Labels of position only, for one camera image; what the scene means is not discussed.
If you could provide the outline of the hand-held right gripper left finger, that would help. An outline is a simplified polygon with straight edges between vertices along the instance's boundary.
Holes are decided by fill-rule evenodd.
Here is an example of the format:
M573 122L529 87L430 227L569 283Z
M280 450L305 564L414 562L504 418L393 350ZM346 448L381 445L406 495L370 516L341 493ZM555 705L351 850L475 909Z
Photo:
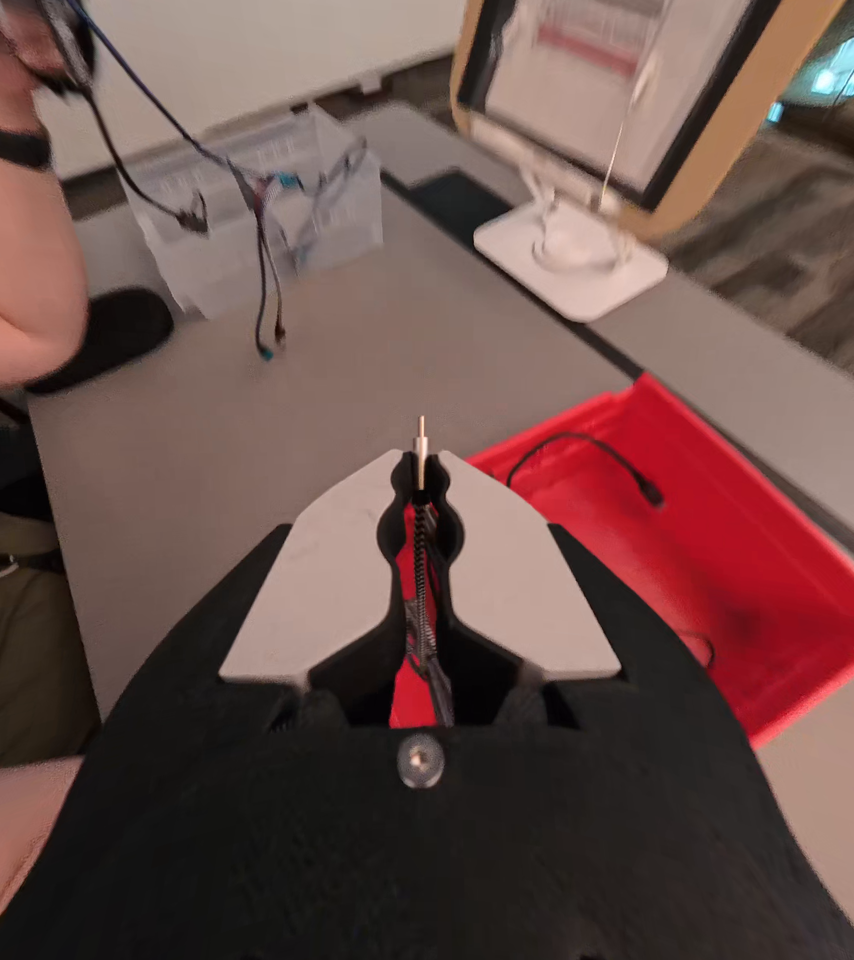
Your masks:
M219 678L325 691L349 719L385 722L407 652L396 557L408 501L409 456L390 449L302 510Z

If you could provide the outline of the black desk mat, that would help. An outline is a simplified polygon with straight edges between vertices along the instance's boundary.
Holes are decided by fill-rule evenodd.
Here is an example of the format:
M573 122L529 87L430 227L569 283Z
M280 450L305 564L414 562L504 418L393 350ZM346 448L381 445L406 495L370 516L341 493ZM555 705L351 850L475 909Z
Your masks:
M469 251L476 250L477 230L514 209L503 197L459 169L441 172L409 186L404 198Z

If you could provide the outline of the wooden-edged black board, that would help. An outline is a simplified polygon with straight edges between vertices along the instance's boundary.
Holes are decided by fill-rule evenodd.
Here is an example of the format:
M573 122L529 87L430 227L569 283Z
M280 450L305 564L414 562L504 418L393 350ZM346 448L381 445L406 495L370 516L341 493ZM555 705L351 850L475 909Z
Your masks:
M481 18L487 6L491 6L491 2L466 3L455 48L450 105L458 132L517 172L558 174L558 190L562 195L587 202L599 185L592 174L577 170L571 162L458 101L470 54L480 50ZM640 241L649 242L693 220L714 197L758 132L768 107L825 34L842 6L842 1L780 2L657 207L651 212L643 210L638 201L628 200L625 192L618 190L622 198L616 211L619 226Z

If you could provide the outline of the clear plastic bin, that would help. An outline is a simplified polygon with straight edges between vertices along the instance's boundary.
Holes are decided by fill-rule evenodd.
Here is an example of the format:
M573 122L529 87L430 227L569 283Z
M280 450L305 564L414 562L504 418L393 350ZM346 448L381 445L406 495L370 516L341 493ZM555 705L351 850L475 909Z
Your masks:
M282 282L337 268L382 245L380 162L364 137L316 105L247 124L204 146L249 183L269 181L264 228ZM123 186L178 305L207 319L256 306L255 219L232 172L179 142L132 163L130 174L165 208L207 214L207 233L183 230Z

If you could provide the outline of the person's left forearm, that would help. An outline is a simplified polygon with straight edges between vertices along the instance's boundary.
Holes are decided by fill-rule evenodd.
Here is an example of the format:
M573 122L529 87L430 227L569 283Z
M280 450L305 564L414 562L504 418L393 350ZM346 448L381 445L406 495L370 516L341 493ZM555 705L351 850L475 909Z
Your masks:
M60 182L0 159L0 388L68 363L87 316L85 260Z

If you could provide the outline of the dark blue cable blue plug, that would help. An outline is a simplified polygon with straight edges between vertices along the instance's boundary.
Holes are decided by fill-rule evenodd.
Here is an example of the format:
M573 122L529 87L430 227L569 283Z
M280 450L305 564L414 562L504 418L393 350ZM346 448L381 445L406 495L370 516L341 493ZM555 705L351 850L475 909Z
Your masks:
M286 345L287 330L284 322L284 298L279 271L277 269L273 253L269 247L265 229L265 199L267 187L269 186L269 180L244 171L235 162L232 162L227 156L213 152L211 149L204 146L200 141L195 139L155 96L151 89L119 52L113 42L109 41L106 34L86 12L81 3L68 1L66 4L69 9L77 15L81 23L93 34L94 38L100 41L101 45L106 49L113 61L120 66L123 73L133 82L134 86L141 92L145 99L152 104L157 112L161 114L161 116L169 123L169 125L174 128L181 138L207 162L211 162L218 167L227 170L237 183L241 198L243 199L248 211L254 218L257 237L256 251L258 268L260 271L261 300L254 326L254 344L261 359L263 359L265 362L270 361L274 358L277 352ZM264 322L267 305L266 282L268 276L271 276L272 278L276 301L273 325L273 345L268 345L265 342L264 336Z

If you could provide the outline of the red plastic bin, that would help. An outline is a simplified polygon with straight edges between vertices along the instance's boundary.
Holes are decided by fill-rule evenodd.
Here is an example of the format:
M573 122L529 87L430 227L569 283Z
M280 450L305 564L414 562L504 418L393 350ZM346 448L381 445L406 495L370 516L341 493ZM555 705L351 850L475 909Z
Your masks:
M435 642L408 636L390 716L437 733L457 726L435 629L439 453L421 423L396 564ZM756 746L854 676L852 564L649 374L466 462L549 522L622 664L601 687L637 684L645 644L688 649Z

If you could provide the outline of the acrylic sign holder white base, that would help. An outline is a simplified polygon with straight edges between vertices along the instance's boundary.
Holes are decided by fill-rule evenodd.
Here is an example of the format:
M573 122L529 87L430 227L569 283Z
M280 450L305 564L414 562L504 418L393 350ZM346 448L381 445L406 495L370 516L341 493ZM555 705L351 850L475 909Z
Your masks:
M587 325L659 284L666 259L621 225L612 184L655 87L671 2L487 2L458 98L469 137L529 199L476 228L475 250Z

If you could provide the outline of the person in olive shirt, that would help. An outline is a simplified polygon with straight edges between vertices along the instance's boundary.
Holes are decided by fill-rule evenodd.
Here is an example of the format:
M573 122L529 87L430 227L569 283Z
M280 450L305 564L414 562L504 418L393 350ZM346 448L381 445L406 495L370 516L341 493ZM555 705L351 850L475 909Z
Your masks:
M48 522L0 512L0 769L82 754L100 716Z

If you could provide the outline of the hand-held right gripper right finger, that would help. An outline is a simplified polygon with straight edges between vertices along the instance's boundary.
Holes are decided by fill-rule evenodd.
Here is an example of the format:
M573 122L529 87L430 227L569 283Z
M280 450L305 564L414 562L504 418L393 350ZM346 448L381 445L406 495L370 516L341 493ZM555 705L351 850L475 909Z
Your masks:
M457 726L492 723L517 687L622 672L538 510L449 451L433 457L433 508L437 653Z

